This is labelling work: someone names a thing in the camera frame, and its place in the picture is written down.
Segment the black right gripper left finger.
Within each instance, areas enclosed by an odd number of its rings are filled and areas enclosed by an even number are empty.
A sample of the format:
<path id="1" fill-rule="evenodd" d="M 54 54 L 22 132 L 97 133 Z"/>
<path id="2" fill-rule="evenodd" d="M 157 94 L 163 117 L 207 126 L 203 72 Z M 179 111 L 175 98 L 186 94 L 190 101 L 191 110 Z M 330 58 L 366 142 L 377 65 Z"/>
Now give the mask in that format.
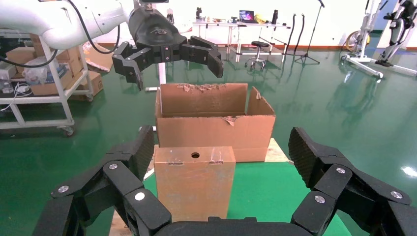
<path id="1" fill-rule="evenodd" d="M 134 235 L 157 234 L 171 224 L 172 216 L 143 183 L 153 151 L 153 127 L 145 125 L 135 140 L 113 146 L 98 165 L 59 184 L 33 235 L 84 236 L 111 207 Z"/>

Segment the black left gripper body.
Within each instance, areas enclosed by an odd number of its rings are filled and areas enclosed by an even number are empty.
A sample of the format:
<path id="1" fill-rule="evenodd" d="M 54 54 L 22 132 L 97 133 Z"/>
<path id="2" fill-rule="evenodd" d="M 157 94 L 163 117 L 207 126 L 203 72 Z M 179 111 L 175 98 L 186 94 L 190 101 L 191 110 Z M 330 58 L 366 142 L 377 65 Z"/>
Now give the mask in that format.
<path id="1" fill-rule="evenodd" d="M 180 60 L 180 50 L 187 38 L 158 10 L 136 7 L 130 14 L 128 28 L 138 50 L 149 49 L 153 63 Z"/>

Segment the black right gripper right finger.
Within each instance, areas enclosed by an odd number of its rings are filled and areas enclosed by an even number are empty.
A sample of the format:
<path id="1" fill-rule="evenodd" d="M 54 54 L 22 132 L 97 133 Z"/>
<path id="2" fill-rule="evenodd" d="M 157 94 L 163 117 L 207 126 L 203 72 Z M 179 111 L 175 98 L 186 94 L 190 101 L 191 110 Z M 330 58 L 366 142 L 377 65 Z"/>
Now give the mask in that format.
<path id="1" fill-rule="evenodd" d="M 291 223 L 321 236 L 338 211 L 371 236 L 414 236 L 417 209 L 411 198 L 357 169 L 337 148 L 313 141 L 301 127 L 291 130 L 289 156 L 310 192 Z"/>

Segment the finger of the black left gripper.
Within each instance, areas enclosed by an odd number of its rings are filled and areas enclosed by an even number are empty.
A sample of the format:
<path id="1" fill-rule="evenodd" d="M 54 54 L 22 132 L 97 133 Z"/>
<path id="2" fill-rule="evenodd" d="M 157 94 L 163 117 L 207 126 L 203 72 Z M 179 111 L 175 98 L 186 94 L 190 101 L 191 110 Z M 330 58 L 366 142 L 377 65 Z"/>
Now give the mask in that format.
<path id="1" fill-rule="evenodd" d="M 191 36 L 180 46 L 180 59 L 203 64 L 217 77 L 222 78 L 224 63 L 218 46 L 197 36 Z"/>
<path id="2" fill-rule="evenodd" d="M 129 42 L 123 42 L 112 55 L 116 73 L 123 75 L 128 83 L 144 89 L 142 71 L 154 63 L 152 48 L 138 49 Z"/>

